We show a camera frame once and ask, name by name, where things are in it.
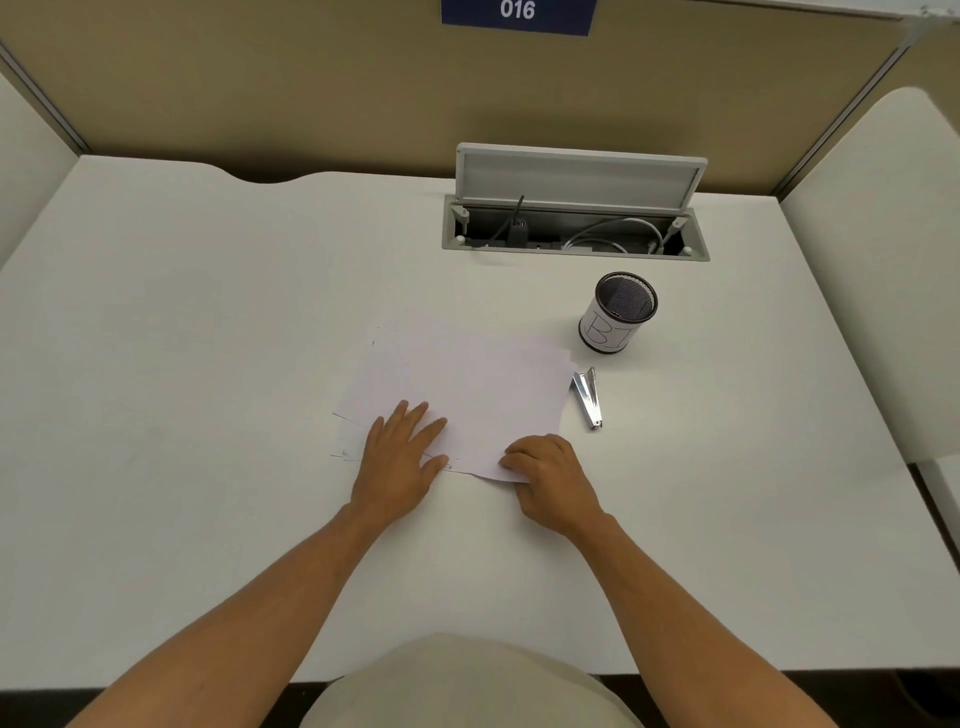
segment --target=white cable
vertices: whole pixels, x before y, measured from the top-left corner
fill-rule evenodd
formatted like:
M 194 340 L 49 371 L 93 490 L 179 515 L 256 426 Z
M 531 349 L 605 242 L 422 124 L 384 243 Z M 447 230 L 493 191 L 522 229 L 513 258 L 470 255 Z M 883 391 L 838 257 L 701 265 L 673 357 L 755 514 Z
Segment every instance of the white cable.
M 667 230 L 666 235 L 665 235 L 664 238 L 660 241 L 660 246 L 661 246 L 662 248 L 666 248 L 666 241 L 669 240 L 669 239 L 670 239 L 671 237 L 673 237 L 677 232 L 680 231 L 680 228 L 682 228 L 682 227 L 686 224 L 686 220 L 687 220 L 687 218 L 685 218 L 685 217 L 677 217 L 677 218 L 674 218 L 673 222 L 670 223 L 670 229 Z
M 592 225 L 587 225 L 580 231 L 574 232 L 570 235 L 569 239 L 561 246 L 561 250 L 565 251 L 566 249 L 573 246 L 574 242 L 578 237 L 580 237 L 585 232 L 591 231 L 594 228 L 599 228 L 601 225 L 607 225 L 607 223 L 640 223 L 640 225 L 645 225 L 650 230 L 654 232 L 657 236 L 657 242 L 660 245 L 663 245 L 663 235 L 660 234 L 660 231 L 657 230 L 657 226 L 651 223 L 649 220 L 644 220 L 641 217 L 614 217 L 611 220 L 601 220 L 599 223 L 593 223 Z
M 610 245 L 616 248 L 618 251 L 620 251 L 625 255 L 630 254 L 630 252 L 619 243 L 614 243 L 612 240 L 604 240 L 602 237 L 585 237 L 580 240 L 574 240 L 572 243 L 567 241 L 567 243 L 561 248 L 561 250 L 567 251 L 570 248 L 572 248 L 574 245 L 581 245 L 582 243 L 603 243 L 604 245 Z

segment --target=white paper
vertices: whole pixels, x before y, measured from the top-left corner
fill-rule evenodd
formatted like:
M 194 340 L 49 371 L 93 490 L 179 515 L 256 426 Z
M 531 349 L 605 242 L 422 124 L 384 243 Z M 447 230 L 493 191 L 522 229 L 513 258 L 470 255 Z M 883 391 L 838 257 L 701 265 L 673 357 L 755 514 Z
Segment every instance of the white paper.
M 359 427 L 341 425 L 334 453 L 355 459 L 378 416 L 400 400 L 426 400 L 424 425 L 448 420 L 428 454 L 447 455 L 453 471 L 522 480 L 497 461 L 514 440 L 559 429 L 573 371 L 569 351 L 536 339 L 469 331 L 425 314 L 394 319 L 376 330 L 334 409 Z

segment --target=pen holder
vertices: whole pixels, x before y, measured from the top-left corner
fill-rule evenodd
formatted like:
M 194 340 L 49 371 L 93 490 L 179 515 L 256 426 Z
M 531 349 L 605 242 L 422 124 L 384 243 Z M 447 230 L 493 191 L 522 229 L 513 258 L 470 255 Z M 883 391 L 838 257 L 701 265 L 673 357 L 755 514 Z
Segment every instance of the pen holder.
M 640 325 L 657 313 L 657 293 L 633 273 L 607 273 L 580 319 L 580 338 L 600 353 L 622 351 Z

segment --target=forearm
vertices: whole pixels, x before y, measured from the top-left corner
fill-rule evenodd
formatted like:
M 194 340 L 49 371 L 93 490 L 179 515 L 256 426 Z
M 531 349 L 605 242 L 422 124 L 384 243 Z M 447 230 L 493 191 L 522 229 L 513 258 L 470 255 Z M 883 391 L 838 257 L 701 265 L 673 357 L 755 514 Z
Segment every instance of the forearm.
M 71 725 L 260 725 L 378 532 L 345 507 L 133 666 Z
M 574 538 L 673 728 L 833 727 L 786 677 L 735 637 L 610 516 Z

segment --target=blue sign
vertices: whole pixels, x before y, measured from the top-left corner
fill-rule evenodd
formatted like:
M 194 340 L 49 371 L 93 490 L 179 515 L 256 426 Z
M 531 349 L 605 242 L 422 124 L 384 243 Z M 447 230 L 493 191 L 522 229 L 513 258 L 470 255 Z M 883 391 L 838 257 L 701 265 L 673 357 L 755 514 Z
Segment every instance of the blue sign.
M 586 36 L 596 0 L 441 0 L 446 25 Z

